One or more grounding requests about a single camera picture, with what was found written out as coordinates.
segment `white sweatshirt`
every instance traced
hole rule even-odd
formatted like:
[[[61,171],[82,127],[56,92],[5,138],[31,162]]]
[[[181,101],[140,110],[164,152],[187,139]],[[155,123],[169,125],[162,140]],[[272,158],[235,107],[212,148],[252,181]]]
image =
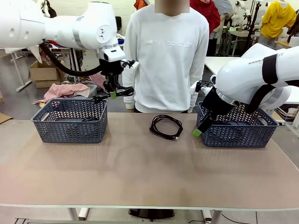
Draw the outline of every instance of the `white sweatshirt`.
[[[155,13],[154,5],[133,13],[124,51],[128,60],[140,64],[122,74],[123,85],[135,90],[134,96],[124,98],[126,108],[190,112],[198,94],[191,95],[189,88],[202,79],[208,39],[207,20],[192,8],[174,17]]]

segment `cardboard box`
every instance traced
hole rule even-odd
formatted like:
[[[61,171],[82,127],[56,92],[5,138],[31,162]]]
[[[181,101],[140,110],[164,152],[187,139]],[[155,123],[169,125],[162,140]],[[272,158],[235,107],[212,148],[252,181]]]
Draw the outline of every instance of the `cardboard box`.
[[[36,84],[36,88],[49,88],[53,83],[64,81],[65,73],[56,68],[54,64],[34,62],[29,69],[29,78]]]

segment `black pants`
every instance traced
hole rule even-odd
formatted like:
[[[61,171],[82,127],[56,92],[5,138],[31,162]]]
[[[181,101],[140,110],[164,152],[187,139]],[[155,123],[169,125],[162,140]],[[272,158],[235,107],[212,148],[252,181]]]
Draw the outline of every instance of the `black pants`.
[[[135,113],[142,113],[139,110],[137,110],[136,108],[134,110],[135,110]]]
[[[209,40],[209,45],[207,47],[206,56],[214,57],[216,53],[217,38]]]

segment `plastic basket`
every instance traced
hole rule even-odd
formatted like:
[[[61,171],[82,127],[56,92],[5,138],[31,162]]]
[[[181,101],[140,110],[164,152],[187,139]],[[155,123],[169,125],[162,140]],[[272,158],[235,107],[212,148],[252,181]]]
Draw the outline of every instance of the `plastic basket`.
[[[199,102],[197,126],[208,109]],[[215,124],[202,134],[208,147],[250,147],[263,148],[269,142],[279,124],[262,109],[253,114],[245,111],[245,105],[234,107],[225,116],[218,115]]]
[[[95,104],[91,99],[52,99],[32,121],[43,142],[99,143],[108,123],[107,101]]]

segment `yellow hoodie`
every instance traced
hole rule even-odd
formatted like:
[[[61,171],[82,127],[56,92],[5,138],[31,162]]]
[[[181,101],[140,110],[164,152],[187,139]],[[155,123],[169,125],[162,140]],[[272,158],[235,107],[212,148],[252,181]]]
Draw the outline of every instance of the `yellow hoodie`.
[[[282,27],[291,27],[296,21],[296,12],[288,4],[282,7],[278,1],[271,3],[262,21],[261,33],[269,38],[277,38],[283,32]]]

